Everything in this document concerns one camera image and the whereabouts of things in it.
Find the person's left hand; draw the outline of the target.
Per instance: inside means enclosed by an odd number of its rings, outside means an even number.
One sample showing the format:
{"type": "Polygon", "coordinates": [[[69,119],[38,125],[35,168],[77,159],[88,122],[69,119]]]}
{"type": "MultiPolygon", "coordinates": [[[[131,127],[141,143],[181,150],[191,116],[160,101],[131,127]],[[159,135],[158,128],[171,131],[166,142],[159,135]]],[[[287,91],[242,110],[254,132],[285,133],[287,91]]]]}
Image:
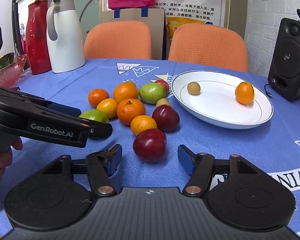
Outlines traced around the person's left hand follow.
{"type": "Polygon", "coordinates": [[[8,148],[6,152],[0,154],[0,183],[2,182],[3,175],[6,167],[12,165],[13,155],[11,148],[21,151],[23,149],[23,142],[20,137],[8,148]]]}

